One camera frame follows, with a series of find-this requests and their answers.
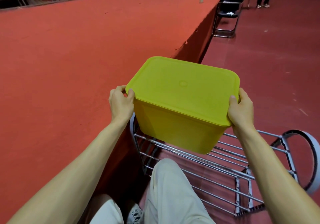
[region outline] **box lid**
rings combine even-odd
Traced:
[[[230,70],[161,56],[149,58],[126,86],[136,99],[219,126],[230,126],[229,97],[240,79]]]

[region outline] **sneaker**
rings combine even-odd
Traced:
[[[138,204],[134,203],[131,210],[129,211],[126,224],[139,224],[141,215],[142,215],[142,210],[140,209]]]

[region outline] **yellow storage box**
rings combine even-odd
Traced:
[[[143,133],[193,152],[212,150],[226,128],[229,97],[240,80],[230,70],[160,56],[149,58],[126,92]]]

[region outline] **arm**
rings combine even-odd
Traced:
[[[134,111],[134,92],[111,90],[111,123],[65,169],[39,190],[8,223],[77,223],[98,184],[106,162]]]
[[[247,93],[240,88],[239,95],[239,104],[234,96],[230,97],[228,116],[273,223],[318,223],[320,208],[287,172],[274,151],[254,128],[254,108]]]

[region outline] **white sneaker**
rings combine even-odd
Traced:
[[[126,224],[139,224],[142,215],[142,210],[138,206],[138,204],[134,204],[134,206],[129,211],[129,215],[127,218]]]

